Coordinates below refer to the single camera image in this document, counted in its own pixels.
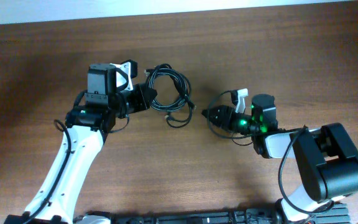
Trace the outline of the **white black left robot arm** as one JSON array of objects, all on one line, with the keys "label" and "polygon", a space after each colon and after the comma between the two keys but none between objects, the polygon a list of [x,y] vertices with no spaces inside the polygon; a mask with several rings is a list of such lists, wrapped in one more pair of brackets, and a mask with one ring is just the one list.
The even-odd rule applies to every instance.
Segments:
[{"label": "white black left robot arm", "polygon": [[149,109],[157,96],[145,83],[133,84],[137,62],[94,63],[88,87],[76,97],[64,121],[55,120],[63,133],[57,156],[33,200],[22,215],[8,215],[6,223],[72,223],[79,193],[96,156],[117,119]]}]

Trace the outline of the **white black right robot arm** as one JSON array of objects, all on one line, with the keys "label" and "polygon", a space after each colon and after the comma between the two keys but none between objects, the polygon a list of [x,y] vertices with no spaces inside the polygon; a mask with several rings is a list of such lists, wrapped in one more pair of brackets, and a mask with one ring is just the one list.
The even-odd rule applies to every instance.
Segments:
[{"label": "white black right robot arm", "polygon": [[232,141],[251,138],[257,154],[281,160],[277,179],[282,197],[272,208],[247,209],[245,222],[350,223],[340,201],[358,193],[358,149],[344,126],[282,129],[272,95],[255,95],[251,114],[246,114],[245,96],[230,94],[232,106],[212,101],[201,112],[208,126],[228,132]]}]

